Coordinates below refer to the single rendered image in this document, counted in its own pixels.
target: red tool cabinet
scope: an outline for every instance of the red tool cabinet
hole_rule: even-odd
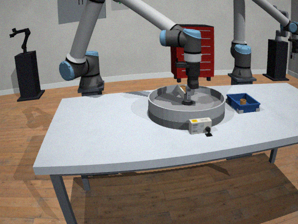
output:
[[[202,38],[202,60],[200,62],[200,76],[206,77],[208,81],[214,77],[214,27],[208,25],[180,24],[187,29],[195,29],[201,32]],[[181,78],[187,78],[185,68],[177,68],[176,62],[184,62],[183,48],[171,47],[171,72],[177,82]]]

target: table frame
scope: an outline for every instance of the table frame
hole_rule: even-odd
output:
[[[268,151],[268,150],[271,150],[269,162],[274,163],[275,159],[276,159],[278,148],[265,149],[265,150],[262,150],[262,151]],[[221,158],[221,159],[232,160],[232,159],[238,159],[238,158],[242,158],[242,157],[252,156],[252,154],[253,153],[246,153],[246,154],[242,154],[242,155],[232,156],[232,157],[228,157],[228,158]],[[211,161],[216,161],[216,160],[221,160],[221,159],[203,161],[203,162],[199,162],[199,163],[211,162]],[[89,184],[88,176],[109,175],[109,174],[118,174],[118,173],[123,173],[123,172],[98,173],[98,174],[94,173],[94,174],[50,175],[51,181],[52,181],[52,184],[54,186],[54,190],[55,190],[55,193],[56,193],[57,199],[59,201],[59,204],[60,204],[60,207],[61,207],[61,210],[62,210],[62,213],[64,215],[66,223],[67,224],[77,224],[77,221],[76,221],[73,209],[72,209],[72,205],[70,203],[70,199],[69,199],[68,194],[66,192],[66,188],[65,188],[62,176],[80,175],[82,177],[84,190],[89,191],[90,190],[90,184]]]

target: table top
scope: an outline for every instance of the table top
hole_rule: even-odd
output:
[[[247,93],[259,112],[225,117],[212,137],[162,127],[147,115],[151,91],[62,99],[43,140],[36,175],[125,172],[178,166],[298,143],[298,89],[288,83],[210,86]]]

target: round gray container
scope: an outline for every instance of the round gray container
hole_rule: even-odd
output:
[[[209,117],[212,126],[224,119],[225,97],[218,91],[199,86],[191,99],[196,103],[183,105],[183,98],[175,91],[177,85],[165,86],[151,92],[148,96],[148,116],[167,128],[189,129],[189,119]]]

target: blue plastic tray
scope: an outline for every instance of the blue plastic tray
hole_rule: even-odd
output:
[[[246,104],[240,105],[240,99],[246,99]],[[261,104],[247,93],[227,94],[226,102],[239,114],[259,111]]]

